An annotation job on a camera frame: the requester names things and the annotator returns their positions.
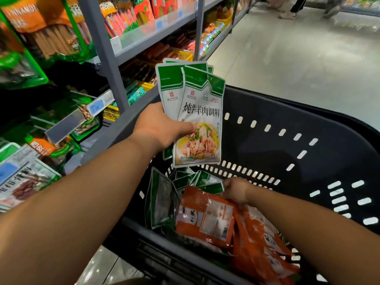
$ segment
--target tiled floor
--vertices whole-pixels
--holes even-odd
[[[228,85],[354,116],[380,131],[380,18],[304,8],[279,19],[257,4],[208,59]],[[344,24],[364,28],[343,27]]]

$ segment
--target barcode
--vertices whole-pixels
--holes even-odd
[[[225,227],[223,229],[223,233],[221,234],[222,238],[227,238],[227,232],[228,232],[228,227]]]

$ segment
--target shopping cart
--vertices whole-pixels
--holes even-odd
[[[159,100],[156,86],[117,119],[82,163],[128,137],[139,113]],[[221,178],[246,178],[330,208],[380,232],[376,206],[380,187],[378,131],[344,114],[231,86],[226,86],[223,106],[222,162],[203,170]],[[169,176],[174,171],[171,160],[163,161],[162,154],[157,154],[104,246],[152,278],[181,284],[250,283],[203,258],[208,252],[194,253],[176,240],[145,228],[144,204],[151,166]],[[319,284],[323,280],[302,254],[296,253],[288,261],[300,265],[299,284]]]

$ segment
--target blue label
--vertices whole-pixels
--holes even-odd
[[[11,177],[19,168],[12,163],[3,163],[0,165],[0,184]]]
[[[156,20],[156,30],[162,29],[162,20]]]
[[[103,100],[99,99],[90,105],[90,113],[92,116],[95,116],[99,111],[103,110],[104,104]]]

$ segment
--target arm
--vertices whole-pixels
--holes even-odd
[[[74,284],[130,202],[150,160],[193,124],[170,120],[161,103],[133,134],[0,216],[2,284]]]
[[[380,236],[332,210],[234,177],[224,197],[256,207],[334,285],[378,284]]]

